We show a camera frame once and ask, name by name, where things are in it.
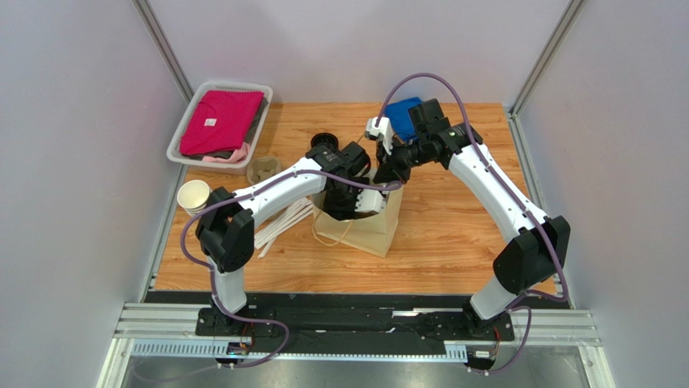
gray wall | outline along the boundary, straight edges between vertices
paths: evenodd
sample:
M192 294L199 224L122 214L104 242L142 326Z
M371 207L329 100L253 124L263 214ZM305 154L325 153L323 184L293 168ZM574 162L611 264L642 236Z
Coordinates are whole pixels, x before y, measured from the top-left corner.
M567 0L152 0L193 87L209 78L270 85L276 100L382 101L419 71L466 101L509 104ZM435 81L399 97L446 101Z
M93 386L184 103L128 1L0 5L0 386Z
M617 385L689 386L689 2L590 0L522 116Z

paper bag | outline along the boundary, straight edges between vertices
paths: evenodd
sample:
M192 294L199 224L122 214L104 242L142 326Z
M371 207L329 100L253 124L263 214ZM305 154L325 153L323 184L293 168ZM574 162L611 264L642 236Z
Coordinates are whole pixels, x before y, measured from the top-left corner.
M397 230L402 191L383 192L387 196L385 209L374 216L351 221L337 221L322 212L323 195L314 196L314 232L337 242L385 257Z

metal floor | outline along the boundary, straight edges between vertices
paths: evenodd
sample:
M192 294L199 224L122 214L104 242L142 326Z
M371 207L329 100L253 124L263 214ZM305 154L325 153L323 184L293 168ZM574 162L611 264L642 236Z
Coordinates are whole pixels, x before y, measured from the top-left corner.
M500 349L497 365L516 348ZM148 378L175 377L212 365L212 359L132 357L129 367ZM250 369L214 369L184 380L154 384L127 373L123 387L588 387L577 347L529 347L516 364L491 377L467 373L464 365L431 362L270 361Z

white paper cup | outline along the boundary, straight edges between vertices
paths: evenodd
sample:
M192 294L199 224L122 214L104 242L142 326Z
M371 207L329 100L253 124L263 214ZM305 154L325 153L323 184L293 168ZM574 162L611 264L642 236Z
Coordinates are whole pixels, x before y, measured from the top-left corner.
M190 216L197 215L205 208L210 196L210 186L202 180L190 180L177 192L177 204Z

light pink cloth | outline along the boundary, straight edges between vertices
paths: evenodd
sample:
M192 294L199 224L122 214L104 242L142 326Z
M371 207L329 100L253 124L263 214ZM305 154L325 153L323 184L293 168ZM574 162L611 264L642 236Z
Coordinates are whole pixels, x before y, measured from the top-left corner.
M230 156L229 159L214 158L212 156L204 156L201 161L213 162L213 163L235 164L235 163L241 162L244 159L246 159L248 154L249 154L249 143L244 142L244 143L242 143L241 148L232 152L232 156Z

